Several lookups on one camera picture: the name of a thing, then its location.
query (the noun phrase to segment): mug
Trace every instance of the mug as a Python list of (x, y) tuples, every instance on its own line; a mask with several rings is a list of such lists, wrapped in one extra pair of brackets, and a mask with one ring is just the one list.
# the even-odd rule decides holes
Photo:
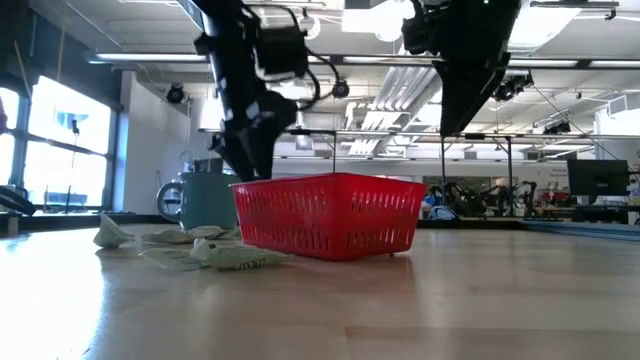
[[(156, 205), (162, 217), (180, 223), (184, 230), (198, 226), (219, 226), (227, 230), (236, 227), (236, 206), (230, 185), (240, 179), (207, 172), (187, 172), (179, 176), (179, 182), (165, 184), (158, 191)], [(165, 193), (172, 189), (180, 193), (180, 210), (175, 214), (168, 213), (164, 203)]]

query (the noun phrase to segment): monitor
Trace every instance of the monitor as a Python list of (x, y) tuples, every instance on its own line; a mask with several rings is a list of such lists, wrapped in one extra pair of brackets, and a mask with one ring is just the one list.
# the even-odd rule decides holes
[(567, 160), (571, 195), (626, 196), (629, 166), (626, 160)]

